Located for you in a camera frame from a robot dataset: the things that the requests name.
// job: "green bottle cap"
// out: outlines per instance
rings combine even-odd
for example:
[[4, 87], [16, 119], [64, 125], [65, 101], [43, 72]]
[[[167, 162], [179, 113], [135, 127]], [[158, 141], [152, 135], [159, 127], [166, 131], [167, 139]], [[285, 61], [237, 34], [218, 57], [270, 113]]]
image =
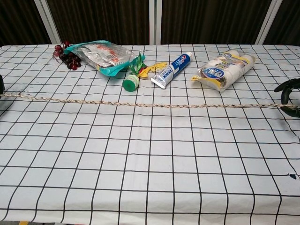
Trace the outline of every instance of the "green bottle cap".
[[139, 86], [139, 78], [135, 75], [129, 75], [128, 78], [123, 81], [122, 86], [126, 91], [132, 92]]

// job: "toothpaste tube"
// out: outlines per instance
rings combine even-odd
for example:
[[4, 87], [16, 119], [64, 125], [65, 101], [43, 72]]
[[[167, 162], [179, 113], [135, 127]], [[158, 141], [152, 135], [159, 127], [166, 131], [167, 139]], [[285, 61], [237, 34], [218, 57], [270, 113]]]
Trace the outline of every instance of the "toothpaste tube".
[[151, 81], [162, 89], [165, 89], [167, 84], [175, 78], [180, 71], [193, 59], [191, 52], [182, 54], [178, 59], [168, 65], [165, 69], [160, 71], [157, 75], [151, 78]]

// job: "plastic bag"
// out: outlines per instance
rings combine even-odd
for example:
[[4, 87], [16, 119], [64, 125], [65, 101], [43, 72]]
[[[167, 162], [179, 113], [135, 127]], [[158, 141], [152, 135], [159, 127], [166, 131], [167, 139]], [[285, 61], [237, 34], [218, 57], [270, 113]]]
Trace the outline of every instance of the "plastic bag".
[[127, 48], [104, 40], [71, 45], [64, 50], [65, 54], [70, 52], [106, 76], [116, 76], [120, 70], [134, 63], [137, 57]]
[[192, 81], [200, 81], [222, 92], [251, 69], [254, 62], [253, 56], [230, 49], [198, 69]]

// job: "plastic packaging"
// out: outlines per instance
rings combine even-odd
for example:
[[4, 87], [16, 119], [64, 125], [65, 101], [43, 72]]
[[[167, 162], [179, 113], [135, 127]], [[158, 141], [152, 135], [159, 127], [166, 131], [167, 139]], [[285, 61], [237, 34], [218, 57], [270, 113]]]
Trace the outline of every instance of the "plastic packaging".
[[192, 81], [200, 81], [222, 92], [251, 69], [254, 62], [252, 55], [230, 49], [199, 68]]
[[140, 84], [139, 78], [136, 75], [129, 75], [124, 81], [123, 81], [123, 88], [126, 91], [134, 91]]
[[130, 50], [104, 40], [71, 45], [64, 50], [65, 54], [70, 52], [106, 76], [116, 76], [120, 70], [128, 67], [137, 57]]
[[174, 62], [160, 71], [157, 75], [151, 78], [151, 81], [162, 89], [165, 89], [167, 84], [175, 78], [180, 71], [193, 59], [191, 52], [186, 52], [177, 58]]

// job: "white tablecloth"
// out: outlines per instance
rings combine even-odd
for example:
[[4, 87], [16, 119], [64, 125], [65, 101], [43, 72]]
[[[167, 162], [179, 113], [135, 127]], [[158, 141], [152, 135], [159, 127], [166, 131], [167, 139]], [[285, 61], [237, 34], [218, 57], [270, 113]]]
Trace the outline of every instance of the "white tablecloth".
[[[3, 46], [6, 93], [158, 104], [280, 103], [300, 47], [146, 45], [145, 63], [195, 59], [165, 89], [88, 65], [69, 71], [53, 45]], [[191, 77], [229, 48], [256, 57], [219, 93]], [[299, 104], [299, 92], [291, 94]], [[168, 109], [0, 100], [0, 220], [102, 225], [300, 223], [300, 120], [277, 108]]]

